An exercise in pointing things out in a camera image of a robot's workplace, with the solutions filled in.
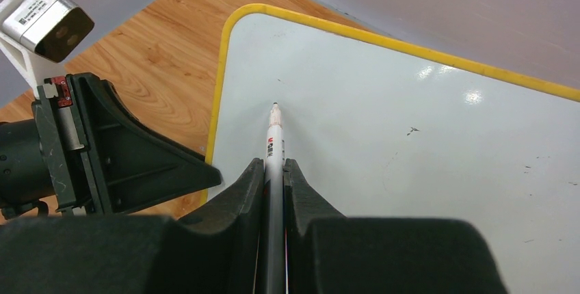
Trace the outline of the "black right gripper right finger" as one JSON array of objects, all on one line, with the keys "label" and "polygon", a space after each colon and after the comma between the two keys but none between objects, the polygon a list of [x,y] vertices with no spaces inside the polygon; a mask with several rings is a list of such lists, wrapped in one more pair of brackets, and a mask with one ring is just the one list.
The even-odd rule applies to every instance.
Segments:
[{"label": "black right gripper right finger", "polygon": [[458,219],[348,217],[298,162],[284,171],[291,293],[506,293],[480,232]]}]

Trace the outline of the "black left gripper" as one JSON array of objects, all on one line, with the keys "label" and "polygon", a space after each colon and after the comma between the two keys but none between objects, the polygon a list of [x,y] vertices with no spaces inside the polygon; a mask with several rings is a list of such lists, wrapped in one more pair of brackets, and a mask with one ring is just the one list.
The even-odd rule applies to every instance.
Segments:
[{"label": "black left gripper", "polygon": [[40,152],[62,215],[134,213],[222,181],[204,155],[144,126],[107,80],[53,77],[37,94]]}]

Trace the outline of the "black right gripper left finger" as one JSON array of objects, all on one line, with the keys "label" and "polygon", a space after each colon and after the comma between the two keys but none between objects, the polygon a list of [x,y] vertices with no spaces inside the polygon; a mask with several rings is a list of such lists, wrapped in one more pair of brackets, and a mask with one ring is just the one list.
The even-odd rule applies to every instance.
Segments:
[{"label": "black right gripper left finger", "polygon": [[2,293],[251,293],[263,161],[180,218],[26,217],[1,227]]}]

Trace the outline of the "brown whiteboard marker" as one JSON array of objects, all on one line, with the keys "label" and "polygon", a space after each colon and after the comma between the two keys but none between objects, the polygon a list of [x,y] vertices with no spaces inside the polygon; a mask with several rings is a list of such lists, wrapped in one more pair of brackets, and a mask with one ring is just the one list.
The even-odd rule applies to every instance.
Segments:
[{"label": "brown whiteboard marker", "polygon": [[269,115],[265,160],[265,182],[269,184],[269,189],[264,242],[264,293],[285,292],[284,163],[282,113],[279,104],[274,103]]}]

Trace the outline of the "yellow framed whiteboard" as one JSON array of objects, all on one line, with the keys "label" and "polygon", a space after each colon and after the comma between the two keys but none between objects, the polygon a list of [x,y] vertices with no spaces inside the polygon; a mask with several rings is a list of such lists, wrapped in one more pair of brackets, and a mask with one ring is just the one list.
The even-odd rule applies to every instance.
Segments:
[{"label": "yellow framed whiteboard", "polygon": [[290,10],[226,20],[206,158],[213,198],[285,155],[349,216],[465,220],[511,293],[579,292],[579,91]]}]

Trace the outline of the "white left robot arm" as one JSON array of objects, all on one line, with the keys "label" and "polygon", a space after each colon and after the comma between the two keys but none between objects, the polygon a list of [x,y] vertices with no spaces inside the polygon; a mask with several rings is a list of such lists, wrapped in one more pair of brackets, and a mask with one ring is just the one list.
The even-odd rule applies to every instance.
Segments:
[{"label": "white left robot arm", "polygon": [[92,73],[47,79],[33,118],[1,124],[1,213],[13,219],[55,196],[57,212],[134,213],[215,187],[220,171],[144,126],[114,85]]}]

